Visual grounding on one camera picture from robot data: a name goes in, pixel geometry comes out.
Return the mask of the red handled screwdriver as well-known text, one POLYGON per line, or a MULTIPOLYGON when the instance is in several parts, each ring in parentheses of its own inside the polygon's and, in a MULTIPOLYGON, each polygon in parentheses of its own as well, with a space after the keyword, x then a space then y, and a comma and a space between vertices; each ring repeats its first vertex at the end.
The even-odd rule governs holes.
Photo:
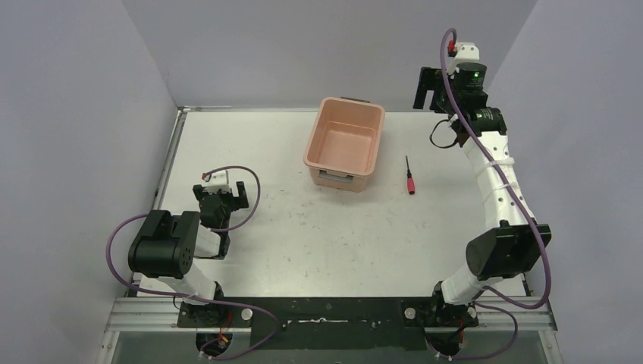
POLYGON ((416 193, 416 186, 415 182, 412 177, 412 172, 410 170, 410 165, 409 165, 409 159, 408 156, 405 156, 405 161, 406 161, 406 189, 407 193, 409 195, 414 195, 416 193))

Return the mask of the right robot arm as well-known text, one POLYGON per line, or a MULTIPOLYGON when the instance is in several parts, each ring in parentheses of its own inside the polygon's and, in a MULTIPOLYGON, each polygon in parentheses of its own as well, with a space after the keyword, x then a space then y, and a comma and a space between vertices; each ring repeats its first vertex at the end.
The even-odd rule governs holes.
POLYGON ((548 224, 539 224, 527 207, 508 150, 501 111, 487 105, 483 90, 486 66, 464 62, 444 77, 438 68, 422 67, 413 107, 422 109, 432 92, 430 110, 448 116, 453 144, 469 160, 481 192, 486 231, 466 246, 465 263, 434 286, 427 312, 418 321, 428 327, 477 323, 473 300, 486 288, 533 268, 548 245, 548 224))

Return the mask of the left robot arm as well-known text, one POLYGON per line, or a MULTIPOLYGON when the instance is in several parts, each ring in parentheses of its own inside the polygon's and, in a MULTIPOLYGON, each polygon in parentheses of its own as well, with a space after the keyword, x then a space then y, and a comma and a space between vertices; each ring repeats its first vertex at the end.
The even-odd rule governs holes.
POLYGON ((187 293, 178 306, 181 327, 218 327, 232 321, 232 308, 221 302, 221 285, 207 278, 194 260, 226 257, 231 215, 249 206, 244 183, 238 181, 236 188, 233 192, 223 183, 193 186, 198 211, 172 215, 152 210, 130 246, 132 271, 160 280, 175 293, 187 293))

